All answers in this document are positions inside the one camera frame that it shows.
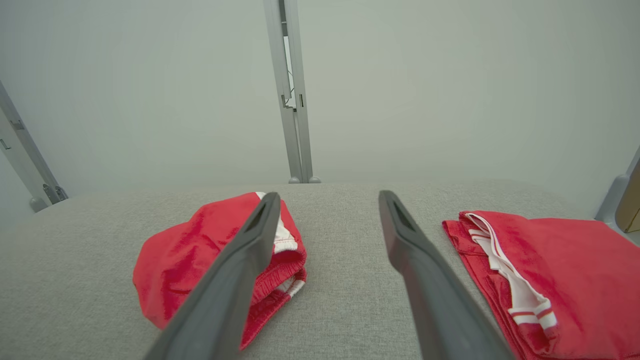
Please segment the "red fabric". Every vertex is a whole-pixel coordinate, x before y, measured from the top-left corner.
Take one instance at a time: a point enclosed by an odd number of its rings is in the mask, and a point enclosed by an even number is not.
[[[466,214],[442,223],[520,359],[640,359],[640,249],[604,223],[473,211],[520,275],[551,301],[557,325],[517,325],[511,288],[471,239]]]
[[[154,325],[164,329],[259,202],[256,193],[212,202],[202,206],[188,222],[155,234],[144,243],[133,270],[133,283],[142,313]],[[276,242],[295,250],[274,253],[266,270],[256,278],[241,349],[291,299],[290,291],[277,287],[287,280],[291,284],[293,279],[307,278],[303,268],[307,251],[284,201],[280,203],[280,217],[280,225],[291,236],[278,238],[279,234],[287,234],[279,226]]]

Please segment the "gray fabric surface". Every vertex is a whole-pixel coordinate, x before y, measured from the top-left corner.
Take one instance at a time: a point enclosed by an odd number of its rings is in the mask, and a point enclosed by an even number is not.
[[[586,218],[557,196],[511,181],[232,186],[71,198],[0,235],[0,359],[140,359],[159,334],[131,274],[143,242],[202,204],[277,191],[308,250],[308,283],[241,359],[418,359],[404,282],[387,261],[378,191],[403,201],[485,313],[442,231],[461,210]]]

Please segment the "white wall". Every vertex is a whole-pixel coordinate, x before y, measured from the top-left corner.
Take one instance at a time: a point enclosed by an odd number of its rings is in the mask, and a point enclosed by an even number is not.
[[[595,214],[640,144],[640,1],[300,1],[314,175],[527,181]]]
[[[0,233],[33,214],[30,200],[29,190],[0,152]]]
[[[289,180],[262,2],[3,0],[0,79],[71,196]]]

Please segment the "red cloth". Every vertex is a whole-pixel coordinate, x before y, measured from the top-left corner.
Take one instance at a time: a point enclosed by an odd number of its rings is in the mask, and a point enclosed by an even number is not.
[[[184,224],[151,236],[133,270],[142,313],[160,329],[168,324],[222,248],[243,226],[264,193],[247,193],[202,206]],[[271,263],[255,281],[240,349],[304,285],[307,251],[284,201]]]
[[[594,220],[461,212],[445,232],[520,359],[640,359],[640,249]]]

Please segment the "brown box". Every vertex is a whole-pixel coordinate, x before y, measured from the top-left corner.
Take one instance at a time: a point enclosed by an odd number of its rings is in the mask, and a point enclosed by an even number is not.
[[[640,230],[640,161],[616,210],[616,222],[625,233]]]

